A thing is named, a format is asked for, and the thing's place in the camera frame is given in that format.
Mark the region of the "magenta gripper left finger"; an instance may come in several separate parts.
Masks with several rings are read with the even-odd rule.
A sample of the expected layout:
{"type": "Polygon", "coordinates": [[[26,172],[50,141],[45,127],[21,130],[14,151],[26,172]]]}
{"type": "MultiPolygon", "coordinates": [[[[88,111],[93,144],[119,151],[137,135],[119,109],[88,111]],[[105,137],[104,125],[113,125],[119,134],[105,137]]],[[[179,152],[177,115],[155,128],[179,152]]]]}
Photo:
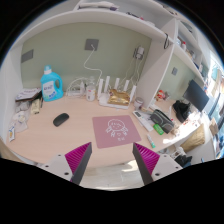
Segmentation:
{"type": "Polygon", "coordinates": [[[92,144],[86,143],[76,149],[73,149],[65,155],[66,161],[72,171],[72,183],[76,185],[80,184],[91,154],[92,144]]]}

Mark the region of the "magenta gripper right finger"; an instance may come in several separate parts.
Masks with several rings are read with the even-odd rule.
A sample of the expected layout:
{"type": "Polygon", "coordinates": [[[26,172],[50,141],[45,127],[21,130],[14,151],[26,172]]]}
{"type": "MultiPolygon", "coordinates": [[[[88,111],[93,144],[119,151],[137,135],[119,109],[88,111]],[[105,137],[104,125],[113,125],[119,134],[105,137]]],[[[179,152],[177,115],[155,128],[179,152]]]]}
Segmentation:
{"type": "Polygon", "coordinates": [[[138,143],[133,144],[132,153],[137,162],[143,183],[145,185],[152,183],[152,172],[159,161],[160,155],[138,143]]]}

